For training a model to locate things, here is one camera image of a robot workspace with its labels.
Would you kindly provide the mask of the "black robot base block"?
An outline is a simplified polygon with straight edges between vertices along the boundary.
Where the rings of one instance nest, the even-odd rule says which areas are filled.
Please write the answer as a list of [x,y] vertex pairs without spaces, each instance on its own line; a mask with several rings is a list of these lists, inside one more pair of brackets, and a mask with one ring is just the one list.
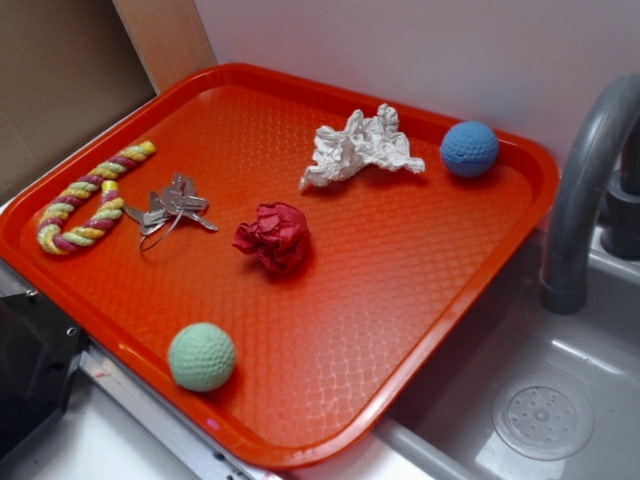
[[1,462],[66,412],[86,334],[37,290],[1,299]]

